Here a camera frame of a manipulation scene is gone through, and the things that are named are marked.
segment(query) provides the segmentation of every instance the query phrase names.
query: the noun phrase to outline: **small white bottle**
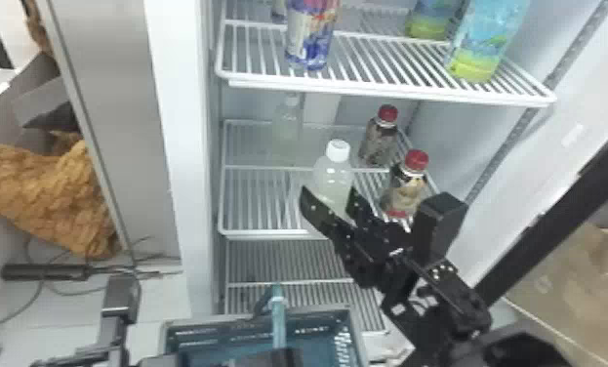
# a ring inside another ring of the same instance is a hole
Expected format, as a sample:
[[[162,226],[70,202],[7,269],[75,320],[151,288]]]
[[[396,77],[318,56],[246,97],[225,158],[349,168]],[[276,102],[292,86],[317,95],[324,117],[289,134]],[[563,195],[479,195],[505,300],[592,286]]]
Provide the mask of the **small white bottle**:
[[[312,169],[310,191],[340,218],[348,220],[346,202],[353,184],[353,171],[349,163],[351,146],[333,139],[326,147],[326,155],[317,159]]]
[[[304,111],[299,93],[287,93],[283,103],[276,107],[271,127],[271,141],[275,163],[294,166],[299,156]]]

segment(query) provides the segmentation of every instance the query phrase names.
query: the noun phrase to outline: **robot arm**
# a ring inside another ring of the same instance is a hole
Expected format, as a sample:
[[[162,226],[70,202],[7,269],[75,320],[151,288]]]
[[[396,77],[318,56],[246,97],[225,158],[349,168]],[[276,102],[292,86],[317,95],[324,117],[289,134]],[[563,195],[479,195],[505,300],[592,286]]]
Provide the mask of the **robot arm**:
[[[486,304],[445,259],[467,212],[467,205],[454,196],[441,193],[424,201],[410,232],[375,217],[355,188],[346,207],[355,225],[336,216],[306,187],[300,208],[334,243],[356,283],[384,294],[383,313],[415,346],[402,366],[570,366],[528,327],[490,332]],[[411,301],[414,294],[433,299],[433,305]]]

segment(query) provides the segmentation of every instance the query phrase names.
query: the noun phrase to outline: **green bottle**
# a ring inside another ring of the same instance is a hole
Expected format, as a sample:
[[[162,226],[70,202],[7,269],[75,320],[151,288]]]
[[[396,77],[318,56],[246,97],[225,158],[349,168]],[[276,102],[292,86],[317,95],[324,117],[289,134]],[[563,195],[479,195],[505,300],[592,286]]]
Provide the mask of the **green bottle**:
[[[406,35],[412,38],[444,40],[452,16],[463,0],[419,0],[408,14]]]

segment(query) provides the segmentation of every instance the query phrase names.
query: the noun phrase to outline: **orange cloth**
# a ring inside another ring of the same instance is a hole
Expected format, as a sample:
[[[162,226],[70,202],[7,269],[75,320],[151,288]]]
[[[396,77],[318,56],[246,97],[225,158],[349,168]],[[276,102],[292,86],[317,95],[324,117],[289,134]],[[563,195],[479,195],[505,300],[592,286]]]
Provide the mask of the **orange cloth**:
[[[107,258],[119,251],[82,140],[63,156],[0,144],[0,214],[83,257]]]

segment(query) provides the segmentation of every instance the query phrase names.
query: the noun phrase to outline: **condiment bottle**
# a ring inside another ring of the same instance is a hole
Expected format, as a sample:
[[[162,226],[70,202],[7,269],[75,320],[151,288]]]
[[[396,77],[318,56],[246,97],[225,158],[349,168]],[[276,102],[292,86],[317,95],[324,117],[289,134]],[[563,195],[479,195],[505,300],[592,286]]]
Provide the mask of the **condiment bottle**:
[[[428,155],[412,149],[403,162],[390,169],[389,186],[380,200],[381,209],[394,218],[408,218],[418,210],[426,188]]]
[[[392,157],[397,139],[397,108],[384,104],[379,114],[367,123],[358,157],[370,167],[383,167]]]

